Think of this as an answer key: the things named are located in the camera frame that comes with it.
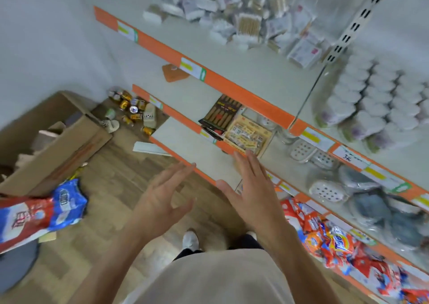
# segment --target shirt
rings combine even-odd
[[[284,274],[268,253],[239,249],[195,253],[169,264],[124,304],[294,304]]]

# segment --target white wall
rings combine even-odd
[[[429,0],[383,0],[356,43],[391,54],[429,78]]]
[[[0,128],[57,90],[96,102],[120,69],[83,0],[0,0]]]

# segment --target gray round object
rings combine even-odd
[[[29,272],[39,256],[36,240],[0,254],[0,294],[5,293]]]

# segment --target laundry detergent package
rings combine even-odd
[[[0,199],[0,253],[81,220],[88,201],[77,184],[66,181],[47,198]]]

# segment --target forearm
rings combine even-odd
[[[291,225],[266,237],[264,246],[285,275],[296,304],[340,304]]]
[[[136,237],[136,226],[127,223],[114,239],[109,249],[93,266],[68,304],[110,304],[125,275],[147,243]]]

